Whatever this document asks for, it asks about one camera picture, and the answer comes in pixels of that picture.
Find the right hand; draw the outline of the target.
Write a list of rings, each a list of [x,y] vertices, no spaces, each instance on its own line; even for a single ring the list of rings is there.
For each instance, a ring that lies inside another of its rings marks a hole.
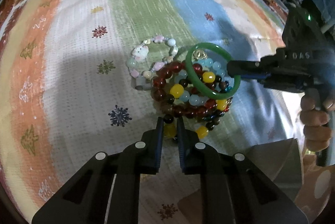
[[[315,101],[304,95],[301,99],[300,120],[304,125],[305,145],[312,152],[326,149],[333,132],[325,125],[330,121],[329,113],[334,111],[334,94],[329,95],[323,103],[325,111],[317,110]]]

